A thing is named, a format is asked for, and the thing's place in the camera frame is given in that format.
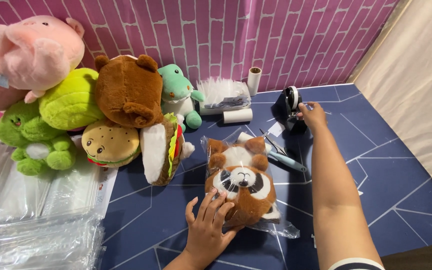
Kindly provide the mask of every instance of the finger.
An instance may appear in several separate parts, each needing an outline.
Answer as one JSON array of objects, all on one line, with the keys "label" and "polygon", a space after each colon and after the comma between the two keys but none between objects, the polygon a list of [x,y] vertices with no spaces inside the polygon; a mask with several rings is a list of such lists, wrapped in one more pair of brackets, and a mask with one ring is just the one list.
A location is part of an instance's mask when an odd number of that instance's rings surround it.
[{"label": "finger", "polygon": [[321,107],[321,105],[319,105],[319,103],[315,102],[315,101],[308,101],[308,105],[313,107],[313,108],[320,108]]},{"label": "finger", "polygon": [[209,203],[213,200],[213,197],[216,195],[218,190],[213,187],[211,191],[204,197],[201,202],[201,206],[199,206],[198,216],[196,217],[197,221],[203,221],[205,219],[206,209],[208,208]]},{"label": "finger", "polygon": [[195,204],[198,202],[198,197],[195,197],[193,200],[191,200],[187,205],[186,205],[186,222],[188,223],[188,225],[191,225],[195,222],[195,215],[193,214],[193,207],[195,206]]},{"label": "finger", "polygon": [[223,242],[226,246],[228,246],[231,242],[231,240],[234,239],[234,236],[244,228],[244,225],[232,227],[230,230],[228,230],[225,234],[223,234]]},{"label": "finger", "polygon": [[216,200],[213,200],[206,209],[206,214],[204,215],[204,222],[208,224],[213,224],[213,220],[216,214],[216,210],[224,203],[226,199],[226,192],[219,194]]},{"label": "finger", "polygon": [[234,207],[234,203],[225,203],[223,206],[221,206],[216,213],[216,216],[214,217],[213,221],[213,228],[216,230],[221,230],[223,228],[224,224],[224,218],[226,217],[226,214],[231,210],[231,208]]},{"label": "finger", "polygon": [[299,103],[297,106],[299,107],[299,110],[301,111],[301,113],[303,113],[303,115],[309,112],[308,108],[304,106],[303,102]]}]

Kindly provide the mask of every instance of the scissors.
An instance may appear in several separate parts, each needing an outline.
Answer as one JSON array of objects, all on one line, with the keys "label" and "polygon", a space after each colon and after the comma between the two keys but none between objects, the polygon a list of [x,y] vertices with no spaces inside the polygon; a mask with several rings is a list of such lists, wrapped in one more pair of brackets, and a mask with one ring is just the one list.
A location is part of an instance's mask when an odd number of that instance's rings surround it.
[{"label": "scissors", "polygon": [[304,167],[303,164],[295,161],[291,157],[288,157],[286,150],[271,138],[271,136],[269,135],[269,132],[265,132],[262,129],[259,129],[259,130],[261,130],[261,132],[262,132],[262,137],[267,139],[276,149],[276,153],[273,151],[269,151],[269,153],[268,153],[269,156],[272,156],[273,158],[278,160],[280,163],[283,163],[284,165],[291,167],[295,170],[298,170],[300,172],[307,172],[308,171],[308,169],[306,167]]}]

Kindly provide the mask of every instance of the striped sleeve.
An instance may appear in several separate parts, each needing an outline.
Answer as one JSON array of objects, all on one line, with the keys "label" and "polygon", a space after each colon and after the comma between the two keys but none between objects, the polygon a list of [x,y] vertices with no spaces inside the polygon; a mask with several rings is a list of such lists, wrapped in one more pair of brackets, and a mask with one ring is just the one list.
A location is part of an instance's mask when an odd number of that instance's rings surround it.
[{"label": "striped sleeve", "polygon": [[347,258],[336,262],[328,270],[385,270],[379,263],[364,258]]}]

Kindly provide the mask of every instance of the brown bear plush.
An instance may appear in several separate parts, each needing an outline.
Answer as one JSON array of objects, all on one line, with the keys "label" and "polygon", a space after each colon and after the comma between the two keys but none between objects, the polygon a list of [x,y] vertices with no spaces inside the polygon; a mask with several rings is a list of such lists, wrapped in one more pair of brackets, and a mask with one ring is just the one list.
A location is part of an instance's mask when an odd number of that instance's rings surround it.
[{"label": "brown bear plush", "polygon": [[99,77],[95,99],[111,121],[126,127],[144,128],[163,122],[163,79],[158,64],[147,55],[120,55],[94,60]]},{"label": "brown bear plush", "polygon": [[213,187],[226,192],[226,202],[234,207],[226,214],[225,226],[251,226],[255,223],[279,223],[273,179],[265,171],[268,159],[264,138],[249,139],[243,144],[208,140],[208,171],[204,189]]}]

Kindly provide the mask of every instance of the lime green plush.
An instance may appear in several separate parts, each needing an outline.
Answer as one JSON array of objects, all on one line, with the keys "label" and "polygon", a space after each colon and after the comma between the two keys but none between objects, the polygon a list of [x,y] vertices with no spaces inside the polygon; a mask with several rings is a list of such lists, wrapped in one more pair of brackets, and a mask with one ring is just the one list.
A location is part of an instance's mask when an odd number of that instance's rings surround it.
[{"label": "lime green plush", "polygon": [[96,105],[95,86],[98,72],[89,68],[75,69],[39,100],[39,113],[50,126],[72,130],[87,126],[105,116]]},{"label": "lime green plush", "polygon": [[47,169],[65,170],[76,161],[76,146],[64,130],[49,126],[39,114],[38,103],[23,100],[0,119],[0,140],[16,147],[11,159],[23,175],[39,175]]}]

